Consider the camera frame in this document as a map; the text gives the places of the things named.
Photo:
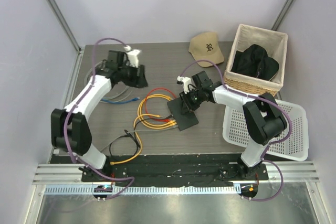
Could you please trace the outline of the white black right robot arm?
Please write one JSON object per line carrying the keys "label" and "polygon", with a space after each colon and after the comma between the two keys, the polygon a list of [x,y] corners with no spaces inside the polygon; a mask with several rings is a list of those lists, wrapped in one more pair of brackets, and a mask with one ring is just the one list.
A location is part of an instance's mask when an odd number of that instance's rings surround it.
{"label": "white black right robot arm", "polygon": [[203,102],[225,105],[244,114],[249,142],[237,161],[237,173],[242,179],[250,179],[262,163],[262,156],[271,140],[286,128],[287,121],[270,93],[249,95],[229,88],[221,83],[213,83],[205,71],[189,77],[177,77],[183,86],[180,93],[181,112],[192,113]]}

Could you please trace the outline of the black network switch box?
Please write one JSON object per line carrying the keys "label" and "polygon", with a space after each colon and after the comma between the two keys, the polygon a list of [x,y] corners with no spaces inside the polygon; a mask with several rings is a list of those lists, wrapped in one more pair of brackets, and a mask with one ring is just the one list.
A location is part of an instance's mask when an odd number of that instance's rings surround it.
{"label": "black network switch box", "polygon": [[197,125],[198,119],[194,112],[188,114],[182,114],[181,105],[182,105],[181,98],[176,98],[167,103],[167,107],[172,116],[174,117],[178,129],[180,131],[183,131]]}

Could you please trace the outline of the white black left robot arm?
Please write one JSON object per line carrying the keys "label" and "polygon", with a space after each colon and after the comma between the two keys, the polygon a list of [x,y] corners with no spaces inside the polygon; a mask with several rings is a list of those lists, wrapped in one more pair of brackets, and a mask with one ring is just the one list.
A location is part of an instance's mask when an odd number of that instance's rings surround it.
{"label": "white black left robot arm", "polygon": [[92,142],[88,120],[98,103],[122,82],[128,87],[145,88],[145,66],[139,63],[138,49],[128,52],[110,50],[108,58],[95,65],[89,82],[63,109],[51,113],[51,144],[54,148],[80,158],[94,168],[93,174],[105,182],[112,174],[108,158]]}

